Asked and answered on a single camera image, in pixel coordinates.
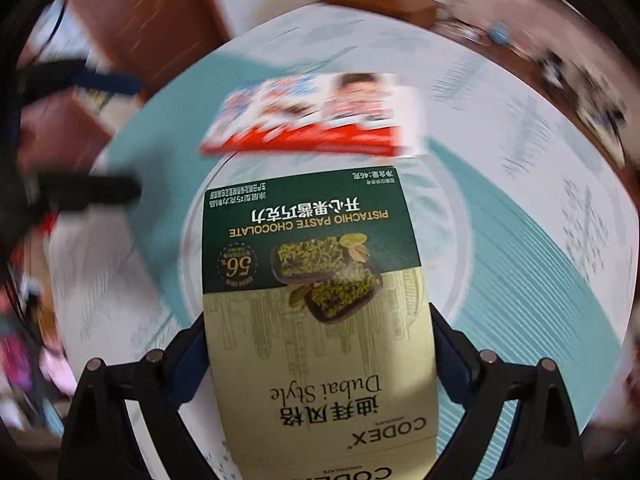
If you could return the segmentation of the green cream Codex chocolate box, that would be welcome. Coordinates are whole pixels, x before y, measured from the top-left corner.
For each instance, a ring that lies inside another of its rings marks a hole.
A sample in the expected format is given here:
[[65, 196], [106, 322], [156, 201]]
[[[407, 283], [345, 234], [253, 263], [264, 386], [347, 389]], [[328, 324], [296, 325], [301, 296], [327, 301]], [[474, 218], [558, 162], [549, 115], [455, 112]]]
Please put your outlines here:
[[422, 479], [437, 374], [421, 259], [393, 167], [204, 197], [209, 362], [245, 479]]

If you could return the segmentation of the brown wooden door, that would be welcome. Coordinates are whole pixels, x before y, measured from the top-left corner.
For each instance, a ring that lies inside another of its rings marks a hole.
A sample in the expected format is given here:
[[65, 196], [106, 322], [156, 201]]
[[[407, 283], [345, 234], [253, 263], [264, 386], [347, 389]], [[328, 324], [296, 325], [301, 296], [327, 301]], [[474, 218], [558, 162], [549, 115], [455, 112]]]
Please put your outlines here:
[[231, 39], [216, 0], [68, 0], [108, 62], [151, 99]]

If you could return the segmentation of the teal white patterned tablecloth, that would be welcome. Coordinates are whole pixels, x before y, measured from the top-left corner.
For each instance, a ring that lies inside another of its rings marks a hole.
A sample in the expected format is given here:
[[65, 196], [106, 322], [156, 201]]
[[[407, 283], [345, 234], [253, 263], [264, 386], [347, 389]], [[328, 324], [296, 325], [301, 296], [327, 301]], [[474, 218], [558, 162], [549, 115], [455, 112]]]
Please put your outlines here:
[[451, 478], [506, 463], [515, 414], [574, 448], [614, 375], [639, 255], [610, 164], [450, 39], [313, 4], [231, 40], [101, 155], [140, 200], [49, 243], [76, 375], [134, 369], [157, 479]]

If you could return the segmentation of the red white Kinder chocolate box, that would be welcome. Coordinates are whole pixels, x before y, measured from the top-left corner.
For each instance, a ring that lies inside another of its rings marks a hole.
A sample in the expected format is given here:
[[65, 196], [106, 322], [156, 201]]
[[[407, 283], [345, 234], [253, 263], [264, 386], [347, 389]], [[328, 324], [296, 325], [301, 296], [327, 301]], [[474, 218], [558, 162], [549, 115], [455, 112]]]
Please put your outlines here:
[[231, 91], [200, 151], [416, 157], [427, 144], [420, 96], [396, 75], [315, 73]]

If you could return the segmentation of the blue round ornament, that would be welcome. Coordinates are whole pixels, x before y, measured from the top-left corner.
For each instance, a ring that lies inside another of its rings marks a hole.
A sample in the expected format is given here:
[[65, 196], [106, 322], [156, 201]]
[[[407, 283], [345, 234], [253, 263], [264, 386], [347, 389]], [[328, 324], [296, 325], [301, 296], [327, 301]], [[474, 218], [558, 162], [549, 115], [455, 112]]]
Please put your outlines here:
[[498, 46], [507, 47], [511, 43], [510, 27], [503, 22], [491, 24], [487, 31], [488, 38]]

